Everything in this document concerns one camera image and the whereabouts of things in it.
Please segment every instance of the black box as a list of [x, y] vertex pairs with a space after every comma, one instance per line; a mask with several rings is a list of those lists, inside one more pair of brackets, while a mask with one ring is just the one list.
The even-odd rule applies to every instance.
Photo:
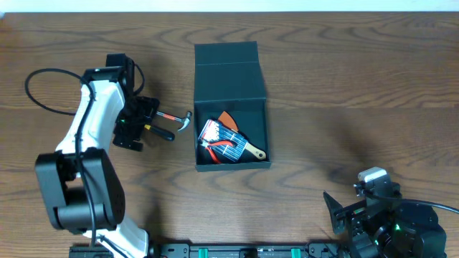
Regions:
[[[249, 168], [269, 168], [270, 149], [266, 115], [266, 90], [258, 62], [257, 42], [197, 44], [194, 75], [194, 147], [199, 172]], [[214, 164], [210, 154], [198, 143], [208, 119], [218, 119], [227, 111], [239, 133], [249, 143], [266, 152], [258, 160], [244, 151], [233, 163], [217, 153], [223, 164]]]

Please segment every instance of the wood grain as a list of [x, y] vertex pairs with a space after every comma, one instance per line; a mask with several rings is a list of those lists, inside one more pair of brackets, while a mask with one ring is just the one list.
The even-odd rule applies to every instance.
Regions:
[[[409, 198], [459, 206], [459, 14], [7, 14], [0, 21], [0, 257], [66, 257], [81, 236], [48, 222], [34, 174], [71, 117], [42, 110], [23, 83], [33, 70], [82, 74], [125, 52], [161, 109], [193, 108], [194, 44], [257, 41], [269, 94], [270, 170], [197, 173], [190, 130], [141, 153], [110, 149], [128, 213], [172, 239], [335, 239], [322, 191], [344, 205], [361, 170], [382, 166]], [[75, 110], [76, 81], [40, 75], [32, 94]], [[447, 254], [459, 220], [438, 211]]]

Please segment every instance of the red pliers handle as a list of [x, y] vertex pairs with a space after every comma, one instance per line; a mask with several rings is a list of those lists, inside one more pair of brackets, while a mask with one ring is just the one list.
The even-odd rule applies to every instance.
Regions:
[[231, 147], [234, 147], [235, 145], [230, 142], [229, 140], [221, 140], [221, 141], [217, 141], [217, 142], [214, 142], [214, 143], [209, 143], [208, 141], [206, 140], [203, 140], [201, 142], [201, 145], [204, 146], [206, 148], [207, 151], [209, 151], [209, 154], [210, 156], [212, 157], [212, 160], [216, 163], [216, 164], [221, 164], [222, 162], [217, 158], [217, 155], [215, 155], [214, 151], [210, 148], [211, 146], [220, 146], [220, 145], [228, 145], [228, 146], [231, 146]]

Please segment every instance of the box lid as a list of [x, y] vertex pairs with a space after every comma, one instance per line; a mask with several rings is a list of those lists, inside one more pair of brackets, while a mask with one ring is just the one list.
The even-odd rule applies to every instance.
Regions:
[[257, 42], [197, 44], [194, 101], [266, 99]]

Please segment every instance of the orange object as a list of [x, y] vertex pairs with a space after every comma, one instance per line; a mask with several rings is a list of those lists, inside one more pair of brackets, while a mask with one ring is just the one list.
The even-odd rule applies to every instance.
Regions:
[[164, 117], [164, 118], [167, 118], [167, 119], [170, 119], [170, 120], [175, 120], [175, 117], [172, 116], [172, 115], [164, 114], [163, 117]]
[[212, 157], [212, 160], [216, 163], [216, 164], [221, 164], [222, 162], [218, 159], [218, 157], [215, 155], [214, 151], [210, 148], [210, 146], [219, 146], [219, 145], [229, 145], [231, 147], [234, 147], [235, 145], [232, 144], [232, 142], [230, 142], [229, 140], [221, 140], [221, 141], [218, 141], [218, 142], [215, 142], [215, 143], [209, 143], [207, 142], [206, 140], [203, 140], [201, 142], [201, 145], [204, 146], [206, 148], [207, 151], [209, 151], [209, 154], [210, 156]]
[[235, 131], [236, 133], [239, 130], [239, 128], [237, 128], [235, 120], [232, 119], [231, 115], [228, 114], [226, 111], [223, 111], [223, 113], [218, 118], [218, 121], [222, 123], [225, 127]]

